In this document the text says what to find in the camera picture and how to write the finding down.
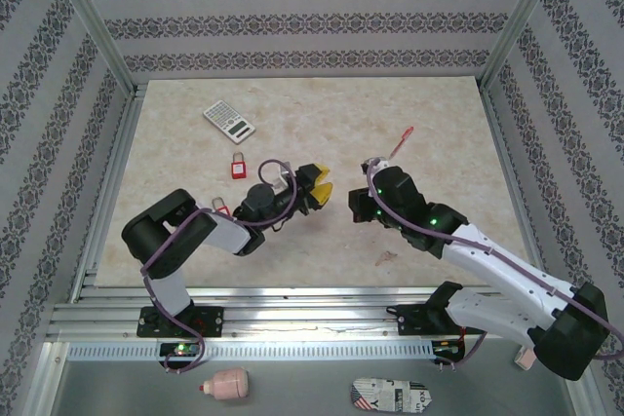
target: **wire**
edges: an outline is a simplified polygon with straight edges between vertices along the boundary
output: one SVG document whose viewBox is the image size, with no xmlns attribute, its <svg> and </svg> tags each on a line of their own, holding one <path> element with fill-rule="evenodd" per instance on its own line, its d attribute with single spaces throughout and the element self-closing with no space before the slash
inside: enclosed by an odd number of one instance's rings
<svg viewBox="0 0 624 416">
<path fill-rule="evenodd" d="M 149 294 L 149 298 L 151 299 L 151 301 L 154 304 L 154 306 L 156 307 L 156 309 L 158 309 L 158 311 L 167 320 L 169 320 L 171 323 L 173 323 L 174 325 L 179 326 L 182 330 L 190 333 L 191 335 L 193 335 L 198 340 L 200 351 L 199 351 L 199 353 L 197 355 L 197 358 L 195 358 L 195 360 L 191 361 L 185 367 L 182 367 L 180 369 L 171 369 L 169 367 L 169 359 L 170 359 L 170 357 L 172 355 L 168 355 L 168 356 L 165 357 L 164 365 L 165 365 L 165 370 L 167 372 L 170 372 L 171 370 L 174 370 L 176 374 L 181 374 L 182 372 L 188 372 L 189 370 L 192 370 L 195 367 L 199 366 L 201 364 L 202 358 L 204 357 L 204 353 L 206 352 L 206 341 L 204 340 L 204 337 L 202 336 L 202 334 L 199 331 L 197 331 L 197 330 L 191 328 L 190 326 L 186 325 L 185 323 L 179 321 L 174 316 L 172 316 L 167 311 L 167 309 L 165 309 L 165 307 L 162 305 L 162 303 L 156 297 L 156 293 L 154 291 L 154 288 L 152 287 L 151 282 L 149 280 L 148 271 L 151 268 L 151 266 L 154 265 L 154 263 L 156 263 L 158 261 L 158 259 L 163 254 L 163 252 L 177 239 L 178 236 L 180 236 L 182 231 L 184 231 L 184 229 L 186 229 L 186 227 L 193 221 L 193 219 L 195 219 L 197 216 L 199 216 L 202 213 L 221 216 L 223 218 L 226 218 L 226 219 L 229 219 L 230 221 L 235 222 L 236 224 L 239 224 L 239 225 L 242 225 L 242 226 L 249 226 L 249 227 L 268 226 L 268 225 L 271 225 L 271 224 L 275 224 L 278 221 L 284 219 L 286 216 L 288 216 L 289 212 L 291 211 L 291 209 L 294 206 L 294 201 L 296 199 L 296 192 L 297 192 L 296 177 L 295 177 L 294 171 L 289 166 L 287 166 L 285 163 L 283 163 L 283 162 L 281 162 L 279 160 L 275 160 L 275 159 L 266 160 L 266 161 L 262 162 L 262 164 L 257 169 L 258 177 L 260 178 L 262 183 L 265 183 L 265 184 L 266 184 L 266 181 L 264 181 L 264 179 L 262 178 L 261 172 L 262 172 L 262 169 L 266 165 L 268 165 L 269 163 L 276 163 L 276 164 L 280 165 L 283 169 L 285 169 L 289 173 L 289 176 L 292 179 L 292 197 L 291 197 L 291 200 L 289 201 L 289 204 L 286 206 L 284 211 L 282 211 L 282 213 L 280 213 L 278 216 L 275 216 L 274 218 L 266 220 L 266 221 L 250 222 L 250 221 L 238 220 L 236 218 L 233 218 L 232 216 L 228 216 L 227 214 L 222 213 L 220 211 L 216 211 L 216 210 L 214 210 L 212 208 L 199 208 L 199 209 L 193 211 L 184 221 L 182 221 L 180 223 L 180 225 L 175 229 L 175 231 L 173 231 L 169 235 L 167 240 L 164 241 L 163 244 L 156 249 L 156 251 L 152 254 L 152 256 L 149 258 L 149 260 L 147 260 L 147 262 L 145 262 L 145 264 L 140 269 L 140 272 L 143 275 L 143 284 L 145 285 L 145 289 L 147 289 L 147 292 Z"/>
<path fill-rule="evenodd" d="M 580 304 L 578 301 L 574 300 L 571 297 L 566 296 L 565 294 L 563 294 L 561 291 L 559 291 L 555 287 L 544 282 L 541 278 L 536 277 L 533 273 L 525 270 L 516 262 L 506 257 L 502 253 L 498 252 L 497 250 L 492 249 L 490 246 L 486 246 L 476 241 L 471 241 L 470 239 L 460 238 L 458 236 L 453 236 L 450 234 L 439 233 L 438 231 L 433 231 L 431 229 L 421 228 L 420 226 L 416 226 L 415 224 L 410 223 L 409 221 L 404 219 L 400 214 L 396 213 L 390 207 L 388 207 L 383 202 L 383 200 L 381 200 L 381 197 L 379 197 L 379 195 L 377 194 L 377 190 L 374 186 L 374 183 L 372 182 L 372 168 L 376 166 L 380 161 L 381 160 L 379 158 L 375 158 L 374 160 L 370 161 L 369 167 L 367 169 L 367 183 L 369 185 L 369 191 L 372 194 L 373 199 L 376 201 L 379 207 L 383 209 L 388 215 L 390 215 L 399 223 L 403 224 L 405 227 L 410 228 L 411 230 L 416 231 L 418 233 L 424 234 L 426 236 L 433 236 L 435 238 L 443 239 L 445 241 L 457 242 L 457 243 L 464 244 L 466 246 L 474 247 L 479 250 L 482 250 L 483 252 L 488 252 L 490 255 L 493 255 L 494 257 L 498 258 L 503 263 L 513 268 L 514 270 L 516 270 L 518 273 L 524 275 L 526 278 L 528 278 L 532 282 L 543 287 L 550 294 L 557 296 L 558 298 L 564 300 L 567 304 L 571 305 L 572 307 L 575 307 L 576 309 L 581 311 L 583 314 L 589 316 L 592 320 L 596 321 L 602 327 L 606 328 L 609 332 L 611 332 L 614 336 L 616 336 L 618 340 L 620 340 L 620 344 L 622 344 L 622 349 L 620 351 L 612 355 L 595 355 L 594 359 L 614 360 L 614 359 L 621 359 L 622 357 L 624 357 L 624 333 L 622 333 L 620 330 L 615 328 L 615 326 L 613 326 L 611 323 L 609 323 L 608 321 L 600 317 L 598 314 L 594 313 L 593 311 L 589 310 L 587 307 Z M 468 353 L 468 355 L 464 359 L 462 359 L 460 362 L 456 362 L 455 366 L 459 366 L 460 364 L 463 364 L 466 360 L 471 358 L 474 355 L 474 353 L 477 351 L 475 348 L 478 349 L 477 345 L 481 346 L 481 343 L 483 343 L 482 338 L 485 338 L 485 337 L 486 337 L 485 333 L 481 335 L 480 339 L 477 341 L 473 349 L 470 350 L 470 353 Z"/>
</svg>

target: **marble tabletop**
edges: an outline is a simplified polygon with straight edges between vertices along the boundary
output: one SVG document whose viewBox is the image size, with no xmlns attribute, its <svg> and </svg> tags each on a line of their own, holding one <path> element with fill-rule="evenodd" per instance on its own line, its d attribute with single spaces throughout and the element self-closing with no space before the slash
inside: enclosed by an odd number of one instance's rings
<svg viewBox="0 0 624 416">
<path fill-rule="evenodd" d="M 257 127 L 236 146 L 202 116 L 223 99 Z M 266 243 L 237 257 L 201 246 L 182 270 L 190 286 L 435 286 L 482 284 L 410 247 L 377 223 L 354 224 L 349 190 L 366 185 L 360 164 L 386 156 L 409 126 L 393 163 L 427 201 L 449 205 L 526 258 L 522 236 L 473 77 L 151 81 L 109 226 L 96 285 L 139 286 L 139 264 L 121 240 L 124 225 L 176 188 L 203 206 L 235 208 L 267 158 L 320 163 L 334 184 L 328 204 L 297 213 Z M 242 151 L 246 179 L 232 180 Z M 268 177 L 277 174 L 270 169 Z"/>
</svg>

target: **purple cable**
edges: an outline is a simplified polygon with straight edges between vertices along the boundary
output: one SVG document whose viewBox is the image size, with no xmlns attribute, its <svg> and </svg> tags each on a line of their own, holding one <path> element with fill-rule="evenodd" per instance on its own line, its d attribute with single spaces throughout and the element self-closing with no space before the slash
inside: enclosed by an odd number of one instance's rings
<svg viewBox="0 0 624 416">
<path fill-rule="evenodd" d="M 160 247 L 158 247 L 158 249 L 152 254 L 152 256 L 149 258 L 149 260 L 147 260 L 147 262 L 145 262 L 145 264 L 140 269 L 140 272 L 143 275 L 143 284 L 145 285 L 145 289 L 147 289 L 147 292 L 149 294 L 149 298 L 154 303 L 154 306 L 156 306 L 156 309 L 158 309 L 158 311 L 163 316 L 165 316 L 165 318 L 167 318 L 167 320 L 169 320 L 171 323 L 179 326 L 182 330 L 187 331 L 188 333 L 190 333 L 191 335 L 196 337 L 197 340 L 198 340 L 200 352 L 197 355 L 197 358 L 195 358 L 195 360 L 193 360 L 192 362 L 187 364 L 185 367 L 183 367 L 181 369 L 176 369 L 175 370 L 176 374 L 181 374 L 182 372 L 187 372 L 187 371 L 192 370 L 192 369 L 194 369 L 195 367 L 197 367 L 198 365 L 201 364 L 202 357 L 204 356 L 204 353 L 206 352 L 206 341 L 204 340 L 204 337 L 202 336 L 202 334 L 199 331 L 196 331 L 193 328 L 191 328 L 190 326 L 182 323 L 181 321 L 177 320 L 174 316 L 172 316 L 169 312 L 167 312 L 167 309 L 165 309 L 165 307 L 161 304 L 161 302 L 156 297 L 154 289 L 152 288 L 152 285 L 149 282 L 149 276 L 148 276 L 147 272 L 150 269 L 150 267 L 154 263 L 156 263 L 158 261 L 160 256 L 172 244 L 172 242 L 176 240 L 176 238 L 180 235 L 180 233 L 182 231 L 184 231 L 186 226 L 188 226 L 191 223 L 191 221 L 193 221 L 193 219 L 195 219 L 197 216 L 199 216 L 202 213 L 208 213 L 208 214 L 214 214 L 214 215 L 217 215 L 217 216 L 221 216 L 223 218 L 226 218 L 226 219 L 229 219 L 231 221 L 234 221 L 237 224 L 240 224 L 240 225 L 243 225 L 243 226 L 250 226 L 250 227 L 268 226 L 268 225 L 274 224 L 274 223 L 280 221 L 282 218 L 284 218 L 289 213 L 291 208 L 294 206 L 294 201 L 296 199 L 296 190 L 297 190 L 296 177 L 295 177 L 295 174 L 294 174 L 293 170 L 291 168 L 289 168 L 286 164 L 284 164 L 283 162 L 281 162 L 279 160 L 271 159 L 271 160 L 264 161 L 257 169 L 258 177 L 260 178 L 262 183 L 266 184 L 266 181 L 264 180 L 264 178 L 262 177 L 262 174 L 261 174 L 262 168 L 264 168 L 269 163 L 277 163 L 278 165 L 280 165 L 282 168 L 284 168 L 289 173 L 289 175 L 291 176 L 291 179 L 292 179 L 292 193 L 293 193 L 293 197 L 291 197 L 291 200 L 289 201 L 289 204 L 287 205 L 287 207 L 284 209 L 284 211 L 280 215 L 278 215 L 278 216 L 276 216 L 276 217 L 274 217 L 272 219 L 266 220 L 266 221 L 250 222 L 250 221 L 240 221 L 240 220 L 237 220 L 237 219 L 235 219 L 235 218 L 233 218 L 231 216 L 228 216 L 228 215 L 226 215 L 224 213 L 221 213 L 220 211 L 216 211 L 216 210 L 213 210 L 211 208 L 199 208 L 196 211 L 193 211 L 184 221 L 182 221 L 182 223 L 180 223 L 180 225 L 175 229 L 175 231 L 173 231 L 171 233 L 171 235 L 167 238 L 167 240 L 164 241 L 163 244 Z M 169 367 L 169 358 L 170 358 L 170 356 L 171 355 L 168 355 L 165 358 L 165 370 L 167 372 L 169 372 L 171 370 L 171 368 Z"/>
<path fill-rule="evenodd" d="M 515 263 L 511 259 L 507 258 L 502 253 L 498 252 L 497 250 L 490 249 L 490 247 L 486 246 L 485 244 L 481 244 L 481 243 L 478 243 L 476 241 L 471 241 L 469 239 L 460 238 L 458 236 L 452 236 L 450 234 L 439 233 L 439 232 L 433 231 L 431 229 L 421 228 L 420 226 L 416 226 L 415 224 L 410 223 L 409 221 L 404 219 L 400 214 L 398 214 L 395 211 L 393 211 L 390 207 L 388 207 L 383 202 L 383 200 L 381 200 L 381 197 L 379 197 L 379 195 L 377 194 L 377 190 L 375 189 L 374 184 L 372 183 L 372 167 L 376 166 L 379 163 L 379 161 L 380 161 L 380 159 L 377 158 L 377 159 L 375 159 L 375 160 L 370 162 L 369 168 L 367 169 L 367 183 L 369 185 L 369 190 L 370 190 L 370 193 L 372 194 L 372 197 L 374 198 L 374 200 L 381 207 L 381 209 L 383 209 L 386 213 L 388 213 L 392 218 L 394 218 L 395 220 L 397 220 L 398 222 L 403 224 L 405 227 L 410 228 L 413 231 L 416 231 L 418 233 L 424 234 L 426 236 L 433 236 L 433 237 L 436 237 L 436 238 L 439 238 L 439 239 L 444 239 L 445 241 L 453 241 L 453 242 L 461 243 L 461 244 L 464 244 L 466 246 L 470 246 L 470 247 L 474 247 L 474 248 L 477 248 L 479 250 L 482 250 L 483 252 L 489 252 L 489 254 L 495 256 L 496 258 L 501 260 L 503 263 L 505 263 L 506 265 L 510 266 L 514 270 L 516 270 L 518 273 L 520 273 L 520 274 L 524 275 L 525 277 L 527 277 L 532 282 L 534 282 L 537 285 L 543 287 L 549 293 L 553 294 L 554 296 L 559 297 L 560 299 L 564 300 L 567 304 L 571 305 L 572 307 L 575 307 L 576 309 L 581 311 L 583 314 L 589 316 L 592 320 L 594 320 L 597 323 L 599 323 L 601 326 L 606 328 L 609 332 L 613 333 L 613 335 L 615 335 L 618 340 L 620 340 L 620 343 L 623 345 L 623 348 L 620 351 L 618 351 L 618 352 L 616 352 L 616 353 L 614 353 L 612 355 L 595 355 L 594 359 L 597 359 L 597 360 L 614 360 L 614 359 L 621 359 L 622 357 L 624 357 L 624 334 L 620 330 L 615 328 L 611 323 L 609 323 L 608 321 L 606 321 L 605 319 L 603 319 L 599 315 L 595 314 L 593 311 L 590 311 L 587 307 L 583 306 L 578 301 L 575 301 L 571 297 L 567 297 L 565 294 L 560 292 L 558 289 L 556 289 L 556 288 L 550 286 L 548 283 L 544 282 L 541 278 L 536 277 L 533 273 L 528 272 L 523 267 L 521 267 L 520 265 L 518 265 L 517 263 Z M 482 338 L 485 338 L 485 335 L 486 335 L 485 333 L 483 335 L 481 335 L 480 339 L 477 341 L 477 343 L 475 344 L 473 349 L 470 351 L 470 353 L 468 353 L 468 355 L 464 359 L 462 359 L 461 361 L 456 362 L 455 366 L 459 366 L 459 365 L 465 363 L 466 360 L 468 360 L 469 358 L 471 358 L 475 354 L 475 352 L 478 349 L 478 345 L 481 346 L 481 343 L 483 343 L 483 339 Z"/>
</svg>

